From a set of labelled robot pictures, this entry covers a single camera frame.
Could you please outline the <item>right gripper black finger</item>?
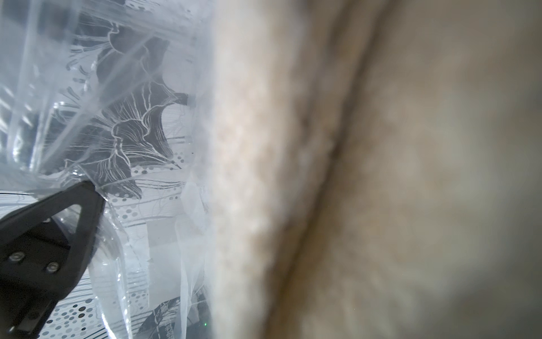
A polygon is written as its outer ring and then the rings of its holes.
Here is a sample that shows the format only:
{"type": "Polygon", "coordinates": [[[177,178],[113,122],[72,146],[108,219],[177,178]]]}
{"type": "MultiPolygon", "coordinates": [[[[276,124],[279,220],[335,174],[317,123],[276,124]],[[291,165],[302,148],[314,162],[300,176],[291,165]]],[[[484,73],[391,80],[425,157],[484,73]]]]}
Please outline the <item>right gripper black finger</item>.
{"type": "Polygon", "coordinates": [[[37,338],[93,255],[105,200],[80,182],[1,219],[1,337],[37,338]]]}

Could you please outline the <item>clear plastic vacuum bag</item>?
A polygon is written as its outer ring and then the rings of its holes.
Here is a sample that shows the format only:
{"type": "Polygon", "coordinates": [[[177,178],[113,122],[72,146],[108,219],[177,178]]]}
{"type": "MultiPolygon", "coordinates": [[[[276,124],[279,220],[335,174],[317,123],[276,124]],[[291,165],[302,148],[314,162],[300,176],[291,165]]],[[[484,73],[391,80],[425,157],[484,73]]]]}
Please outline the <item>clear plastic vacuum bag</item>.
{"type": "Polygon", "coordinates": [[[92,258],[37,338],[211,338],[211,1],[1,3],[1,219],[80,182],[92,258]]]}

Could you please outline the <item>beige fluffy cloth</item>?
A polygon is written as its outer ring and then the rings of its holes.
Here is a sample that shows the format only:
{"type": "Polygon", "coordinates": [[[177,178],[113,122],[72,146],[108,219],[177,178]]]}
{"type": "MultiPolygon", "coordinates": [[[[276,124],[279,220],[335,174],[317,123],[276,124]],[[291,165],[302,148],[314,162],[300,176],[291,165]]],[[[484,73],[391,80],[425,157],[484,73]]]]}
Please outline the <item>beige fluffy cloth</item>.
{"type": "Polygon", "coordinates": [[[540,1],[213,24],[214,337],[541,337],[540,1]]]}

